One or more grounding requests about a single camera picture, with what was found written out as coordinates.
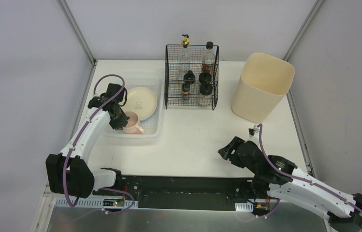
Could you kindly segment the white perforated plastic basket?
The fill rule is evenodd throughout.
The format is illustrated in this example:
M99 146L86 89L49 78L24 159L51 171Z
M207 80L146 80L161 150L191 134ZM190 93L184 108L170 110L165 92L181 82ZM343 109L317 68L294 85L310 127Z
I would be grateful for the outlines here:
M127 134L122 130L114 130L110 126L105 128L103 135L115 138L153 138L156 137L161 129L162 111L164 104L164 83L158 76L147 74L131 74L124 78L125 88L129 91L135 87L146 87L151 89L157 96L157 108L152 116L141 122L141 126L145 130L143 134Z

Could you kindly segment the cream plate with bear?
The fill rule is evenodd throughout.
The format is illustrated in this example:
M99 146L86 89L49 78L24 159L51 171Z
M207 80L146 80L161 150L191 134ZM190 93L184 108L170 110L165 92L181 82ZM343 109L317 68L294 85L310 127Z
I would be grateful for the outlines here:
M127 102L122 109L135 112L139 120L143 121L154 114L157 104L157 96L151 89L135 87L128 91Z

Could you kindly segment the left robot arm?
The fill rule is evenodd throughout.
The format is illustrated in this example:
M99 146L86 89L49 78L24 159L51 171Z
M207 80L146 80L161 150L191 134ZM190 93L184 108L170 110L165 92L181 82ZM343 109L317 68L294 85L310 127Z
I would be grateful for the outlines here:
M49 154L46 171L51 192L87 198L116 184L121 172L113 168L91 168L88 160L101 133L107 128L121 130L129 117L122 110L127 90L110 83L106 92L89 100L86 116L70 142L58 153Z

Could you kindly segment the glass bottle gold pourer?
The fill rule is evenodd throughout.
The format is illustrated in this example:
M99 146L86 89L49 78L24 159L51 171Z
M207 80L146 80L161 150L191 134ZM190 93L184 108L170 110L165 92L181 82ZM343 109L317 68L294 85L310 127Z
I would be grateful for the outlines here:
M181 41L181 49L179 53L179 74L184 75L189 70L190 50L189 50L189 35L183 34L184 38Z

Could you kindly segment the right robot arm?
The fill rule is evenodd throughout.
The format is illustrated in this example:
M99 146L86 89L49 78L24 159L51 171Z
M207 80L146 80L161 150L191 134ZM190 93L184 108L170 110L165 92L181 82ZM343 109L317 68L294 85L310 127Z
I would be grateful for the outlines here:
M278 155L264 156L255 142L237 136L218 154L254 174L247 190L252 198L270 196L295 204L327 220L338 232L362 230L362 194L347 194L327 186L295 163Z

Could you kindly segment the spice jar black lid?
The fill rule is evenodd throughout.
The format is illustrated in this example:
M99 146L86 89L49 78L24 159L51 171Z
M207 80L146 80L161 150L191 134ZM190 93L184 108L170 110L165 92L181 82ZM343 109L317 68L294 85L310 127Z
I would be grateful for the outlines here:
M212 75L208 72L202 72L198 77L199 83L202 84L210 84L212 81Z
M196 76L194 75L192 70L188 70L183 76L184 83L189 83L190 85L193 85L195 83L195 80Z
M203 83L200 85L198 104L201 106L209 106L212 99L213 86L211 83Z

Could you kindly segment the dark sauce bottle black cap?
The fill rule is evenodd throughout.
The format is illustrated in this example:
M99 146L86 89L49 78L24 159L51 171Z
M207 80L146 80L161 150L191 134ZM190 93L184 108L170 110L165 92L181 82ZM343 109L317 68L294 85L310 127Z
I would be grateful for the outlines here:
M212 74L215 63L215 55L213 53L213 42L206 43L206 50L202 56L201 70L204 73Z

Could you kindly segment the pink mug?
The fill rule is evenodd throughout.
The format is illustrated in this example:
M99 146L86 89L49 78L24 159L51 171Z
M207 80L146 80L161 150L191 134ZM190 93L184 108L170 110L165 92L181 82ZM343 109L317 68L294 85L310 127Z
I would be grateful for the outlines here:
M145 130L141 126L138 114L132 111L127 111L125 114L129 119L127 125L123 127L123 131L127 134L143 134Z

